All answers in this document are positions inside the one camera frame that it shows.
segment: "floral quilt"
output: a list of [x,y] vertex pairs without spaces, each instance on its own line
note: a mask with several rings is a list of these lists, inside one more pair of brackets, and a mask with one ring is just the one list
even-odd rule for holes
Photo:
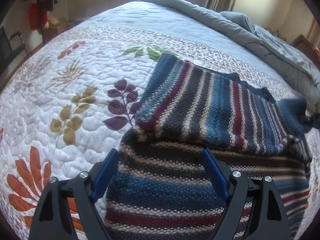
[[[163,33],[123,27],[78,26],[53,39],[15,73],[0,95],[0,210],[22,239],[51,176],[74,178],[118,148],[134,125],[138,102],[161,53],[171,53],[250,85],[276,100],[297,98],[290,87],[232,56]],[[307,135],[310,194],[296,238],[320,206],[318,130]],[[79,239],[86,239],[68,199]],[[102,219],[106,200],[96,204]]]

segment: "striped sweater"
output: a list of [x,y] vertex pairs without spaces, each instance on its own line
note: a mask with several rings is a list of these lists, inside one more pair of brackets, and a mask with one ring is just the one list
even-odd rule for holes
[[[203,147],[247,177],[272,176],[294,236],[309,194],[304,100],[273,103],[250,86],[163,54],[140,103],[107,191],[113,239],[208,238],[225,203],[199,164]],[[250,207],[248,198],[235,238]]]

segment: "silver screw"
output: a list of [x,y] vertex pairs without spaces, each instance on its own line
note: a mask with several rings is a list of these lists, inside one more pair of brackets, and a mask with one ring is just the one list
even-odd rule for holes
[[264,180],[265,180],[266,182],[271,182],[271,181],[272,181],[272,178],[271,178],[270,176],[265,176],[265,177],[264,177]]
[[239,178],[241,176],[241,173],[239,171],[234,171],[232,175],[236,178]]
[[80,176],[80,178],[85,179],[86,177],[89,176],[89,173],[86,172],[86,171],[83,171],[83,172],[81,172],[81,173],[79,174],[79,176]]
[[50,182],[50,183],[54,183],[54,182],[56,182],[57,180],[58,180],[57,177],[51,177],[51,178],[49,179],[49,182]]

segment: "purple leaf print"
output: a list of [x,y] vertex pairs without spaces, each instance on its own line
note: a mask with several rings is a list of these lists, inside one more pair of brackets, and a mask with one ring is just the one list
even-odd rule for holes
[[129,114],[135,114],[137,112],[137,110],[139,109],[139,103],[133,103],[131,108],[130,108],[130,112]]
[[128,123],[128,120],[124,116],[116,116],[106,119],[103,122],[109,129],[113,131],[119,131],[121,128],[125,127],[125,125]]
[[116,83],[115,83],[115,88],[120,90],[120,91],[123,91],[127,88],[127,81],[125,79],[123,80],[118,80]]
[[138,98],[138,92],[137,91],[131,91],[129,94],[127,94],[127,104],[134,102]]
[[128,85],[127,88],[125,89],[125,91],[126,91],[126,92],[131,92],[131,91],[133,91],[133,90],[135,90],[135,89],[136,89],[136,86],[134,86],[134,85]]
[[121,104],[118,100],[112,100],[109,102],[108,110],[113,114],[125,114],[127,108],[124,104]]
[[121,97],[122,94],[117,89],[111,89],[108,91],[108,96],[111,98],[117,98],[117,97]]

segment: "bed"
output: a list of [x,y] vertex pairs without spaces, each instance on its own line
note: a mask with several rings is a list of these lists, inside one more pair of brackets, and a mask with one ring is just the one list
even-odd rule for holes
[[[22,240],[51,176],[74,178],[118,148],[161,53],[237,72],[275,100],[301,97],[247,49],[172,8],[130,2],[81,23],[26,61],[0,95],[0,210]],[[306,140],[313,161],[295,239],[320,207],[319,131]],[[86,239],[72,200],[69,207],[79,239]],[[105,198],[96,207],[103,219]]]

